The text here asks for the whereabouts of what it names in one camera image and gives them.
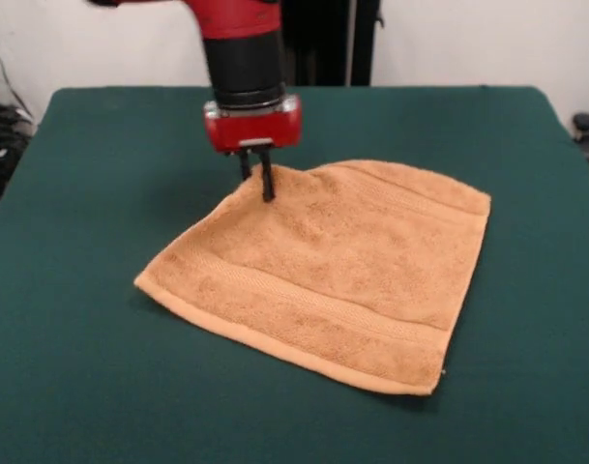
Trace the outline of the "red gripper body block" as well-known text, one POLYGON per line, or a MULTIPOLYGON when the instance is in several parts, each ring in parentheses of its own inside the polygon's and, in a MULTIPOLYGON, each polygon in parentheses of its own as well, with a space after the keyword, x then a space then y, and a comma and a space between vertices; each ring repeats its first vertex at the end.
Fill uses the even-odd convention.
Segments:
POLYGON ((224 109, 215 101, 203 106, 204 126, 219 153, 268 146, 286 148, 299 143, 302 134, 302 103, 288 94, 277 104, 255 109, 224 109))

